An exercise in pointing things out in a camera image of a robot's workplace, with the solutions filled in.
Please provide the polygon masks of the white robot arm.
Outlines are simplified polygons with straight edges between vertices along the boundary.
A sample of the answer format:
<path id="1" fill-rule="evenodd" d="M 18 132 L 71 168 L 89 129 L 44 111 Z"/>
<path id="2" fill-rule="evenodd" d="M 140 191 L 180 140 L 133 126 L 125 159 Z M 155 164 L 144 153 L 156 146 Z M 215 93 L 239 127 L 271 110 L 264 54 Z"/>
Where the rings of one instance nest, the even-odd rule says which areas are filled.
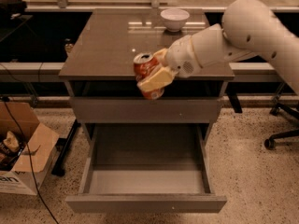
<path id="1" fill-rule="evenodd" d="M 158 66 L 137 82 L 144 92 L 190 77 L 218 63 L 259 56 L 271 64 L 295 93 L 299 93 L 299 37 L 290 32 L 259 0 L 236 0 L 220 24 L 185 35 L 154 54 Z"/>

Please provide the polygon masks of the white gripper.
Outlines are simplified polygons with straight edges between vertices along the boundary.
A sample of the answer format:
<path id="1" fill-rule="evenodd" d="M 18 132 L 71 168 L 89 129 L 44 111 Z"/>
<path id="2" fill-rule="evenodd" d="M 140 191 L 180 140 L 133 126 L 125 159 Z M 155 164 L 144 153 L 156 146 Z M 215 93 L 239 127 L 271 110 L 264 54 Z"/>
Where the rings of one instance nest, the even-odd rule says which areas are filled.
<path id="1" fill-rule="evenodd" d="M 176 72 L 178 77 L 190 77 L 202 69 L 195 56 L 190 35 L 178 39 L 168 49 L 156 51 L 153 56 L 161 65 L 154 68 L 148 77 L 137 82 L 137 87 L 143 92 L 158 90 L 171 84 Z"/>

